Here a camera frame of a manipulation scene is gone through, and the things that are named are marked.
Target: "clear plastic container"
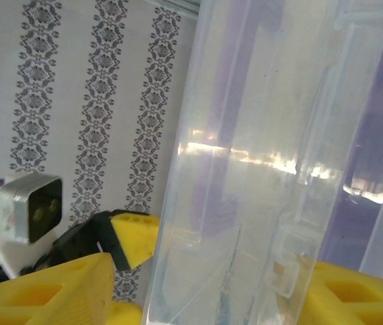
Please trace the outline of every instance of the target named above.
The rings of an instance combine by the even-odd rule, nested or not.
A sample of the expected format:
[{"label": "clear plastic container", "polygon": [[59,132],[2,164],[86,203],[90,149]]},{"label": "clear plastic container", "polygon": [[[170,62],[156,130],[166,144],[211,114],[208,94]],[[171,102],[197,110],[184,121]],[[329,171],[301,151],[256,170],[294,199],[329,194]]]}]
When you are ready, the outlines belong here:
[{"label": "clear plastic container", "polygon": [[383,52],[319,259],[383,278]]},{"label": "clear plastic container", "polygon": [[202,2],[143,324],[296,321],[382,54],[383,0]]}]

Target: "yellow plastic part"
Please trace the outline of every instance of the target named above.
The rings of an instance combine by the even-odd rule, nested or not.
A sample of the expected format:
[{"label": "yellow plastic part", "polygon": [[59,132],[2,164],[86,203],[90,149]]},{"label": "yellow plastic part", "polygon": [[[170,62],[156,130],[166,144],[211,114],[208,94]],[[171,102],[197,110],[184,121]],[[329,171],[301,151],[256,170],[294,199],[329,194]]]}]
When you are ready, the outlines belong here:
[{"label": "yellow plastic part", "polygon": [[134,303],[114,301],[106,325],[140,325],[142,309]]},{"label": "yellow plastic part", "polygon": [[383,279],[318,262],[299,325],[383,325]]},{"label": "yellow plastic part", "polygon": [[114,269],[99,253],[0,283],[0,325],[104,325]]},{"label": "yellow plastic part", "polygon": [[160,225],[157,217],[122,213],[110,222],[132,269],[154,255]]}]

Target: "yellow robot part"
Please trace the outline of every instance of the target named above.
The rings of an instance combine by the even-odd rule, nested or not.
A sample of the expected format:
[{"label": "yellow robot part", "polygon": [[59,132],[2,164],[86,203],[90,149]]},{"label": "yellow robot part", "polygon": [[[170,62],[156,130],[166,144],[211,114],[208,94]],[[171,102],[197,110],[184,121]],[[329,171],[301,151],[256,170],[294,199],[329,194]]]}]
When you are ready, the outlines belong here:
[{"label": "yellow robot part", "polygon": [[318,262],[299,325],[383,325],[383,279]]},{"label": "yellow robot part", "polygon": [[157,217],[122,213],[110,222],[131,269],[154,255],[160,225]]},{"label": "yellow robot part", "polygon": [[142,309],[134,303],[114,301],[106,325],[140,325]]},{"label": "yellow robot part", "polygon": [[2,282],[0,325],[104,325],[113,284],[107,253]]}]

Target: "plastic box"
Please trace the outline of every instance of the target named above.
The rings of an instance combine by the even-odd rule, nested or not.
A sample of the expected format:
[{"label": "plastic box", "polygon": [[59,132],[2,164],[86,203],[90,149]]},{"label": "plastic box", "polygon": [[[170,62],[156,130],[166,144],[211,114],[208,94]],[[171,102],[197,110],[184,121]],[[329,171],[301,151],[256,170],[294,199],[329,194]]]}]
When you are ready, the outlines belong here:
[{"label": "plastic box", "polygon": [[295,323],[320,250],[383,276],[383,0],[203,1],[143,324]]}]

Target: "wallpaper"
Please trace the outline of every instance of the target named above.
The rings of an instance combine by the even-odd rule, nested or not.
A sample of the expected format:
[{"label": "wallpaper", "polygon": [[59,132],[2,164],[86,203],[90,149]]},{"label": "wallpaper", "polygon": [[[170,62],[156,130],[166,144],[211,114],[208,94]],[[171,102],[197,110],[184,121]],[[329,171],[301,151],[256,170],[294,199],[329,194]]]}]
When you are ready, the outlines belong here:
[{"label": "wallpaper", "polygon": [[[0,178],[64,179],[58,232],[160,215],[196,21],[145,0],[0,0]],[[143,303],[151,261],[116,275]]]}]

